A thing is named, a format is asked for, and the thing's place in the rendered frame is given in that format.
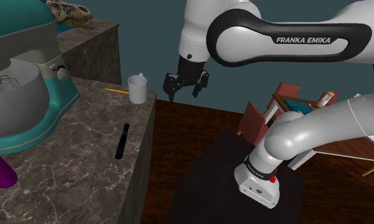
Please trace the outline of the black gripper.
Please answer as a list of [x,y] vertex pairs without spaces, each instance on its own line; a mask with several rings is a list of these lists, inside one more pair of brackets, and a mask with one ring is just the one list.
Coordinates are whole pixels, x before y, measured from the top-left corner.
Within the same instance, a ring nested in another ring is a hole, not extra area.
[[194,85],[192,95],[196,98],[199,92],[207,87],[210,74],[204,70],[205,62],[189,61],[179,57],[177,74],[166,73],[163,90],[173,102],[175,93],[182,87]]

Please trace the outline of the white mug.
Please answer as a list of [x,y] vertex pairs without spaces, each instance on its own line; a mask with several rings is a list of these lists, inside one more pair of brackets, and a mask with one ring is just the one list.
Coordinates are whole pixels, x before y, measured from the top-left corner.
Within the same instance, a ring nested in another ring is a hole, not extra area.
[[143,73],[128,78],[129,100],[134,104],[143,104],[147,100],[147,79]]

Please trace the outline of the black marker pen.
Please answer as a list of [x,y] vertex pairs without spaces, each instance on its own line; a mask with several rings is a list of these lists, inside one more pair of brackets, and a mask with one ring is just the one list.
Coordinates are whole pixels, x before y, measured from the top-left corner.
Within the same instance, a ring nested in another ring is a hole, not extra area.
[[130,125],[128,123],[124,124],[122,135],[120,137],[120,140],[119,140],[119,143],[118,143],[118,146],[117,146],[117,150],[115,152],[115,158],[118,159],[118,160],[122,159],[122,157],[123,157],[124,150],[125,150],[125,147],[126,147],[126,141],[127,141],[129,127],[130,127]]

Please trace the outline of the dark robot stand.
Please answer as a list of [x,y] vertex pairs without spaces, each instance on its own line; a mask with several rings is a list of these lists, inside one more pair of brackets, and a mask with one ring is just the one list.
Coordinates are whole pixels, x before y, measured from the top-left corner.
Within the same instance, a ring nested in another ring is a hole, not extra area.
[[281,164],[273,209],[242,194],[234,169],[253,145],[226,129],[178,180],[168,224],[299,224],[304,177]]

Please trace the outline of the tan dinosaur skull figure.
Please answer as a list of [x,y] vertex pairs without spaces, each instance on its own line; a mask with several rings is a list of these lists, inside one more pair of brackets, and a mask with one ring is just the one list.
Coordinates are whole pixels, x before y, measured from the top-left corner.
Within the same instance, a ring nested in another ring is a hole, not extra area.
[[92,13],[88,8],[79,4],[66,3],[62,0],[46,0],[48,7],[57,24],[69,27],[93,30]]

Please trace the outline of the teal stand mixer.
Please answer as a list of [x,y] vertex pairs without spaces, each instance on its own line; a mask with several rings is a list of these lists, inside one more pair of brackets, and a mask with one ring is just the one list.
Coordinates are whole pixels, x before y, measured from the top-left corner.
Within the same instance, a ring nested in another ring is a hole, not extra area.
[[41,0],[0,0],[0,155],[44,141],[78,100]]

